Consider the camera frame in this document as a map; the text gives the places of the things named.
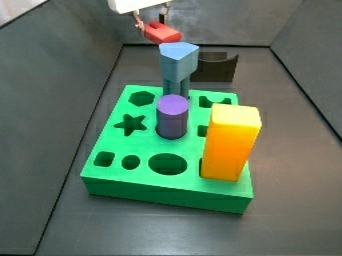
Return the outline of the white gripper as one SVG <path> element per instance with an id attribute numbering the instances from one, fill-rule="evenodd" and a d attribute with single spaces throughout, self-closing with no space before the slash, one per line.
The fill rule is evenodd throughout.
<path id="1" fill-rule="evenodd" d="M 135 19 L 135 27 L 144 33 L 144 22 L 140 19 L 140 9 L 152 7 L 161 4 L 161 10 L 159 13 L 159 22 L 161 24 L 167 23 L 168 12 L 171 8 L 171 0 L 107 0 L 108 6 L 113 12 L 117 14 L 124 14 L 132 12 Z"/>

